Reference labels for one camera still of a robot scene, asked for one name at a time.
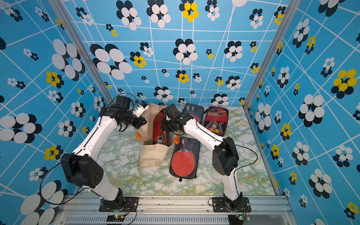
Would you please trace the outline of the beige canvas bag orange handles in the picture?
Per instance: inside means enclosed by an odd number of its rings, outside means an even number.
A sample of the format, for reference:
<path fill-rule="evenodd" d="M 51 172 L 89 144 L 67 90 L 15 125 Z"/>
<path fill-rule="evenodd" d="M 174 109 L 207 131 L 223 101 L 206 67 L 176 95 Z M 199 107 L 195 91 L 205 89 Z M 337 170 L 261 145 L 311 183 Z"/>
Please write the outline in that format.
<path fill-rule="evenodd" d="M 179 143 L 179 137 L 174 133 L 166 134 L 161 141 L 155 140 L 153 135 L 156 116 L 162 113 L 166 106 L 149 104 L 144 113 L 147 123 L 136 129 L 136 138 L 140 142 L 139 167 L 160 167 L 168 151 Z"/>

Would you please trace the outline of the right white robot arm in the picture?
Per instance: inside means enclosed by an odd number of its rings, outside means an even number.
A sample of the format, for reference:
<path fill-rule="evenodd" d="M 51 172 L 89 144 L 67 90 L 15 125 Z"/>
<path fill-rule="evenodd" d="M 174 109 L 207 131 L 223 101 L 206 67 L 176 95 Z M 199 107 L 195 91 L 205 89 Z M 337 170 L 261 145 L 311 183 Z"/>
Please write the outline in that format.
<path fill-rule="evenodd" d="M 239 154 L 234 141 L 230 137 L 218 136 L 200 123 L 188 113 L 181 113 L 174 104 L 166 107 L 165 118 L 161 122 L 161 128 L 165 131 L 182 131 L 202 143 L 212 152 L 212 165 L 222 175 L 224 184 L 224 204 L 230 212 L 236 212 L 241 208 L 245 212 L 251 212 L 249 200 L 238 190 L 236 175 Z"/>

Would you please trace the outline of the black ping pong case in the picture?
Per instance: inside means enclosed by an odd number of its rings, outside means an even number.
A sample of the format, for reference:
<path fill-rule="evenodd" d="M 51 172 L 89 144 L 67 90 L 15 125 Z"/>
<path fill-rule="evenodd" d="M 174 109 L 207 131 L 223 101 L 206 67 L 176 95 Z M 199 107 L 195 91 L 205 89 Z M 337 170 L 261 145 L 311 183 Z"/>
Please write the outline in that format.
<path fill-rule="evenodd" d="M 203 120 L 204 108 L 199 105 L 186 104 L 182 113 L 187 113 L 193 116 L 197 122 L 201 124 Z"/>
<path fill-rule="evenodd" d="M 160 112 L 155 116 L 153 123 L 153 144 L 163 144 L 166 146 L 171 146 L 173 143 L 174 134 L 172 132 L 163 131 L 161 129 L 161 121 L 164 116 L 164 109 L 161 109 Z"/>
<path fill-rule="evenodd" d="M 169 173 L 177 177 L 179 182 L 197 177 L 200 142 L 196 139 L 177 137 L 176 145 L 169 167 Z"/>

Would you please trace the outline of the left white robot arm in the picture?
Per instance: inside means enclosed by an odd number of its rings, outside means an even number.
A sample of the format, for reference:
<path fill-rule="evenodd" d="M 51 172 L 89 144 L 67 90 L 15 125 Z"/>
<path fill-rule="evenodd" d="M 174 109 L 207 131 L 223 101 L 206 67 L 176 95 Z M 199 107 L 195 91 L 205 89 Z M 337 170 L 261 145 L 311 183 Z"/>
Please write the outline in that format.
<path fill-rule="evenodd" d="M 63 154 L 61 158 L 67 182 L 88 188 L 100 197 L 103 205 L 113 210 L 124 207 L 123 192 L 104 176 L 97 159 L 104 143 L 118 126 L 131 125 L 139 129 L 147 123 L 142 114 L 149 109 L 148 104 L 141 101 L 134 110 L 130 109 L 132 102 L 129 97 L 117 96 L 112 106 L 100 112 L 99 119 L 84 141 L 71 154 Z"/>

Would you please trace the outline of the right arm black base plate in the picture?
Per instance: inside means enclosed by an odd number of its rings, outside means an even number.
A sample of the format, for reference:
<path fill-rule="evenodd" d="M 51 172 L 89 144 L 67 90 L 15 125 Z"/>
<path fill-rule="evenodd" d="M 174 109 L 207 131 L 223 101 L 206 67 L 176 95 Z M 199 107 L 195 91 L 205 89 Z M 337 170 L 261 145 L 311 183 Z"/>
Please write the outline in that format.
<path fill-rule="evenodd" d="M 231 201 L 227 197 L 213 197 L 210 205 L 214 212 L 252 212 L 249 199 L 247 197 L 239 197 Z"/>

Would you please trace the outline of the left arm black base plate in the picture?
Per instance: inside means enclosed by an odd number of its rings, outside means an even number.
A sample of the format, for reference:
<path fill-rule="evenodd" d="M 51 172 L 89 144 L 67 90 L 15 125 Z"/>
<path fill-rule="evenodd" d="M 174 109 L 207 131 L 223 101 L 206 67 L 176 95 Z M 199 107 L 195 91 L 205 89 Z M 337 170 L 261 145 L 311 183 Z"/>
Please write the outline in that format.
<path fill-rule="evenodd" d="M 136 212 L 139 197 L 123 197 L 122 200 L 118 199 L 116 201 L 105 201 L 100 200 L 99 212 Z"/>

